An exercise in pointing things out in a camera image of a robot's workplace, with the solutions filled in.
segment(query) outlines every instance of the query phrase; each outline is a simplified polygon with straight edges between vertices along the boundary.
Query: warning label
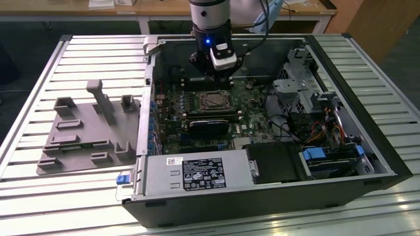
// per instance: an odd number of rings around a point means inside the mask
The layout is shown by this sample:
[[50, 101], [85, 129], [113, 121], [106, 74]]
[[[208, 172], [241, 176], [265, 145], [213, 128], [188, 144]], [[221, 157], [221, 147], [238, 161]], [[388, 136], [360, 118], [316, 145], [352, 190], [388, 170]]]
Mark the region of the warning label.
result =
[[221, 158], [182, 161], [184, 190], [225, 188]]

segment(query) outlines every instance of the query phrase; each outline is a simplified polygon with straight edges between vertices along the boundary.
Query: gray floor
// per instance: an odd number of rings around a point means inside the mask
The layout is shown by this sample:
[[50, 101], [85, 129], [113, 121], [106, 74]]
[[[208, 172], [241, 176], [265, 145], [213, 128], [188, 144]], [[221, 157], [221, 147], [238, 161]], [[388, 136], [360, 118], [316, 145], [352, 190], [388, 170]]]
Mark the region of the gray floor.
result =
[[[188, 33], [189, 23], [150, 24], [152, 33]], [[61, 22], [45, 31], [40, 23], [0, 23], [0, 43], [20, 71], [20, 78], [0, 86], [0, 142], [13, 124], [29, 90], [64, 34], [138, 34], [136, 22]], [[420, 108], [420, 18], [380, 65], [396, 85]]]

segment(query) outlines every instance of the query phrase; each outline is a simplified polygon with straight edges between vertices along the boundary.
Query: cable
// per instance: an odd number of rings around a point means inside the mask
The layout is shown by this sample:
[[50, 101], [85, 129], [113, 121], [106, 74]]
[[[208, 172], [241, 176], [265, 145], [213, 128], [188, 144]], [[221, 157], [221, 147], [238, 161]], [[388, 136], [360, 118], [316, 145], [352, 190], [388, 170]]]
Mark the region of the cable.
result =
[[288, 5], [288, 11], [289, 11], [289, 21], [292, 20], [292, 10], [290, 10], [290, 5], [284, 1], [284, 3]]
[[254, 24], [232, 25], [232, 28], [233, 29], [240, 29], [240, 28], [257, 27], [257, 26], [262, 25], [265, 23], [265, 21], [268, 21], [268, 15], [266, 14], [264, 15], [264, 19], [260, 22], [257, 22]]
[[268, 38], [268, 32], [269, 32], [269, 23], [268, 23], [269, 5], [268, 5], [268, 0], [264, 0], [265, 5], [266, 5], [266, 9], [265, 9], [262, 0], [258, 0], [258, 2], [260, 2], [260, 5], [261, 5], [261, 9], [264, 11], [264, 16], [266, 18], [266, 21], [265, 21], [265, 35], [264, 35], [264, 38], [258, 41], [258, 43], [254, 44], [252, 47], [249, 47], [242, 55], [237, 56], [238, 58], [242, 58], [253, 49], [256, 49], [265, 42], [265, 40]]

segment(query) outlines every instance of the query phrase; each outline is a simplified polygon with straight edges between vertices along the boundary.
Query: aluminum slotted table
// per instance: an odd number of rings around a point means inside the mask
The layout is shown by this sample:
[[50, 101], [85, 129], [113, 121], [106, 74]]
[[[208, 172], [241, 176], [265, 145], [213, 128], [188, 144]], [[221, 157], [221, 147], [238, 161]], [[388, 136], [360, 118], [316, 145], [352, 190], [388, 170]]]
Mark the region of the aluminum slotted table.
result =
[[[142, 35], [62, 37], [0, 148], [1, 235], [409, 235], [420, 230], [420, 120], [396, 85], [353, 39], [316, 35], [342, 77], [414, 176], [342, 207], [208, 222], [141, 227], [116, 196], [116, 177], [132, 166], [38, 176], [57, 97], [93, 102], [85, 83], [101, 79], [110, 100], [145, 92]], [[321, 78], [329, 90], [322, 73]]]

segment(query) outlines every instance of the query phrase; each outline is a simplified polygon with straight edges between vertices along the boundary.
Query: metal bracket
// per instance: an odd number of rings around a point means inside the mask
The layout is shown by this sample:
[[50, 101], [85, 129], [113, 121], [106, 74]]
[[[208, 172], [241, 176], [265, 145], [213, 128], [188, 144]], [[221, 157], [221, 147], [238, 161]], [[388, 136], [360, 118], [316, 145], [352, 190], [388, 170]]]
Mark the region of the metal bracket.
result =
[[146, 56], [158, 51], [158, 37], [156, 35], [149, 35], [144, 38], [142, 51]]

